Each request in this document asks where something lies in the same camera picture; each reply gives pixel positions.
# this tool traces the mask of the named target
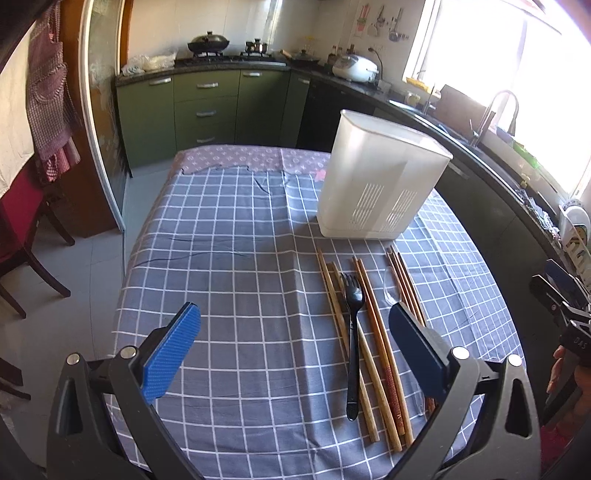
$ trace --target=dark blue gripper pad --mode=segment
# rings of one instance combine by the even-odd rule
[[[450,347],[435,330],[422,327],[401,303],[390,309],[388,323],[425,396],[443,401],[449,384]]]
[[[181,310],[168,325],[169,330],[144,365],[142,393],[151,404],[162,397],[183,363],[201,329],[201,312],[195,304]]]

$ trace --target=kitchen counter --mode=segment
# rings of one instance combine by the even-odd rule
[[[430,121],[416,109],[403,104],[403,95],[397,92],[386,94],[376,90],[374,87],[353,83],[338,78],[332,74],[321,71],[318,66],[314,69],[293,67],[289,64],[277,65],[275,63],[264,61],[236,61],[228,63],[208,63],[195,64],[188,66],[177,66],[172,69],[155,70],[133,76],[118,75],[115,79],[115,86],[131,85],[145,80],[157,79],[166,75],[177,75],[191,72],[208,72],[214,70],[275,70],[286,72],[293,70],[301,74],[310,76],[320,82],[327,83],[338,89],[345,91],[359,99],[369,102],[375,108],[382,110],[388,115],[394,117],[397,121],[428,133],[436,138],[453,155],[454,159],[459,161],[462,166],[469,169],[480,179],[482,179],[503,201],[513,210],[517,217],[523,222],[530,233],[534,236],[540,247],[544,250],[548,258],[552,258],[569,270],[573,270],[570,260],[567,259],[564,252],[551,239],[550,235],[541,228],[537,218],[525,207],[524,201],[517,195],[519,184],[509,175],[505,168],[500,165],[500,161],[495,161],[491,156],[485,154],[479,148],[464,145],[461,140],[454,138],[447,131],[440,128],[435,121]]]
[[[265,61],[233,61],[227,63],[199,63],[195,65],[176,66],[171,69],[153,70],[146,73],[138,73],[137,75],[125,76],[123,74],[115,77],[115,86],[123,87],[125,85],[131,85],[133,83],[144,82],[145,80],[152,80],[166,75],[179,75],[182,73],[193,73],[193,72],[213,72],[217,70],[275,70],[276,72],[288,72],[291,68],[287,65],[280,65],[273,62]]]
[[[509,167],[503,167],[500,164],[502,160],[494,160],[480,148],[470,147],[467,144],[464,145],[467,142],[462,142],[450,135],[447,131],[444,131],[438,126],[438,122],[435,119],[433,119],[434,121],[430,121],[416,109],[403,104],[401,102],[403,98],[402,94],[391,92],[387,95],[384,92],[377,91],[373,87],[348,82],[332,74],[315,70],[301,68],[293,68],[293,70],[307,74],[314,79],[328,83],[359,98],[364,98],[374,107],[388,113],[409,127],[428,133],[431,137],[436,138],[454,155],[455,160],[458,160],[463,166],[474,172],[503,199],[534,236],[548,258],[552,258],[559,264],[565,265],[571,273],[574,273],[574,267],[563,250],[552,240],[550,234],[540,226],[537,218],[526,208],[524,201],[518,196],[519,183],[506,172],[505,169]]]

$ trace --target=cutting board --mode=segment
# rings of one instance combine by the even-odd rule
[[[433,116],[442,124],[447,125],[467,140],[470,140],[472,138],[470,120],[472,120],[473,129],[476,130],[485,112],[485,106],[471,99],[465,93],[449,85],[444,85],[441,89],[441,100],[437,102]],[[491,124],[494,115],[494,112],[489,115],[485,131]]]

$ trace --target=blue checkered tablecloth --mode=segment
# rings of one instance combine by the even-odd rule
[[[342,271],[361,258],[387,319],[397,296],[384,254],[392,242],[322,237],[315,178],[244,166],[179,171],[131,255],[113,352],[139,345],[185,301],[201,309],[201,332],[155,407],[207,478],[377,479],[404,454],[391,452],[371,382],[380,441],[369,441],[363,414],[346,419],[346,356],[315,254],[321,248]],[[437,192],[395,246],[428,323],[450,345],[485,359],[523,358],[490,271]],[[365,310],[360,321],[371,332]],[[416,436],[426,422],[422,395],[391,341]],[[369,381],[364,362],[362,371]],[[450,454],[465,445],[480,405],[475,397]],[[145,466],[116,403],[112,412],[130,459]]]

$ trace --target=red chair cushion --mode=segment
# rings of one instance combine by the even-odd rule
[[[0,198],[0,260],[24,246],[42,202],[35,162],[29,160]]]

